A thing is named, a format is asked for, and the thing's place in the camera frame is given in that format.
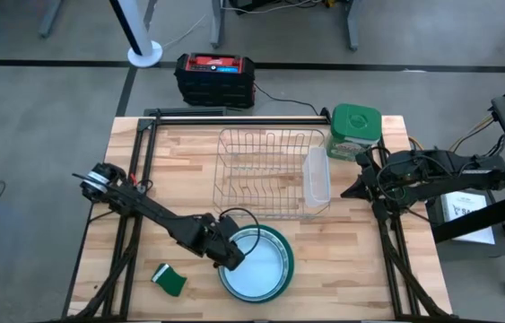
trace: plate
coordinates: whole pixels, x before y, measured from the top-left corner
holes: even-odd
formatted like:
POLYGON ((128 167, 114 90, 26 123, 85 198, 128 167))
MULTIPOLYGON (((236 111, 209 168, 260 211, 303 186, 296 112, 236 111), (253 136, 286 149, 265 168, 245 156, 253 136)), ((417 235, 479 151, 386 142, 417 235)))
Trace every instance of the plate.
MULTIPOLYGON (((242 227, 231 238, 239 249, 248 252, 257 240, 256 225, 242 227)), ((219 267, 222 285, 234 297, 248 302, 266 302, 278 297, 290 284, 294 256, 280 232, 260 225, 260 240, 242 263, 230 271, 219 267)))

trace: battery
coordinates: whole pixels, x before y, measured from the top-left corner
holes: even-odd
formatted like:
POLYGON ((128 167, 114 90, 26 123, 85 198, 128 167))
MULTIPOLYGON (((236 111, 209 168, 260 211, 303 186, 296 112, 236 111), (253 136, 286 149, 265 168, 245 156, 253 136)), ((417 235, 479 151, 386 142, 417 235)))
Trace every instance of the battery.
POLYGON ((250 108, 254 105, 254 63, 247 57, 184 54, 174 75, 184 102, 193 106, 250 108))

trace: green sponge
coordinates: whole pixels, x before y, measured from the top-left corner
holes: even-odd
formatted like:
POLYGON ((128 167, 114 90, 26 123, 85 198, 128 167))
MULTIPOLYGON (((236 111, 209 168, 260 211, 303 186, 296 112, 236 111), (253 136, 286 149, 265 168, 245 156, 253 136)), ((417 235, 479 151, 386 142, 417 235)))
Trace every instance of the green sponge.
POLYGON ((160 264, 152 276, 152 282, 159 284, 168 295, 178 297, 187 279, 177 274, 169 264, 160 264))

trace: wooden table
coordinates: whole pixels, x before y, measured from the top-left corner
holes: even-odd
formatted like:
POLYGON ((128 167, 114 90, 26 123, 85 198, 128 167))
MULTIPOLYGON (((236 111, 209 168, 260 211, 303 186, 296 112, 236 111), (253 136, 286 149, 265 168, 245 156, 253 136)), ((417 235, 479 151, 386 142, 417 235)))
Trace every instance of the wooden table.
MULTIPOLYGON (((128 169, 137 120, 115 119, 105 162, 128 169)), ((223 128, 159 127, 152 159, 154 188, 149 196, 176 214, 212 212, 218 135, 223 128)), ((326 126, 306 128, 316 128, 325 134, 329 131, 326 126)), ((383 136, 386 147, 392 152, 409 149, 402 117, 383 117, 383 136)), ((141 164, 143 154, 144 149, 141 150, 141 164)), ((353 162, 330 159, 333 198, 327 213, 313 220, 261 220, 286 237, 292 245, 296 263, 288 289, 265 304, 249 304, 230 296, 222 287, 210 259, 195 257, 177 246, 162 227, 144 221, 128 318, 392 319, 379 230, 370 204, 360 199, 339 197, 356 180, 360 170, 353 162), (162 262, 171 264, 179 274, 187 277, 187 284, 178 298, 169 296, 150 281, 162 262)), ((105 205, 95 206, 91 216, 105 211, 105 205)), ((425 214, 420 204, 415 206, 414 211, 425 214)), ((251 223, 249 219, 238 219, 237 222, 240 225, 251 223)), ((438 305, 451 312, 430 225, 413 216, 403 216, 402 223, 415 276, 438 305)), ((106 278, 117 227, 118 215, 107 216, 89 226, 72 290, 69 315, 82 309, 106 278)), ((401 276, 398 277, 398 285, 404 313, 409 313, 401 276)), ((117 292, 117 304, 120 303, 119 295, 120 292, 117 292)))

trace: gray floor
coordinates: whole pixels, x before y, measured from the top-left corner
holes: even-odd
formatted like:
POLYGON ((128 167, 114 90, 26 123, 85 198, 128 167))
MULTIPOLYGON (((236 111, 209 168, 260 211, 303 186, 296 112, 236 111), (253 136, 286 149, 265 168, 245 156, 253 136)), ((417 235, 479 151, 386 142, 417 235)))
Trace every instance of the gray floor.
MULTIPOLYGON (((147 3, 140 2, 141 12, 147 3)), ((65 0, 52 36, 40 39, 45 4, 0 0, 0 58, 125 59, 126 38, 108 2, 65 0)), ((339 9, 227 13, 225 45, 217 51, 263 62, 505 65, 505 1, 365 1, 357 53, 345 47, 339 9)), ((166 43, 205 13, 208 1, 160 0, 150 33, 166 43)), ((167 48, 164 59, 210 52, 209 24, 205 19, 167 48)), ((60 316, 88 210, 70 174, 102 158, 126 72, 0 66, 0 179, 8 185, 0 201, 0 322, 60 316)), ((138 71, 126 114, 185 107, 172 73, 138 71)), ((274 96, 319 108, 352 102, 404 115, 410 135, 440 148, 479 121, 491 98, 505 92, 505 74, 257 71, 257 83, 274 96)), ((257 105, 245 113, 310 110, 258 94, 257 105)), ((460 152, 485 152, 500 134, 494 126, 460 152)), ((505 190, 497 197, 505 197, 505 190)), ((474 255, 442 267, 456 314, 505 321, 505 258, 474 255)))

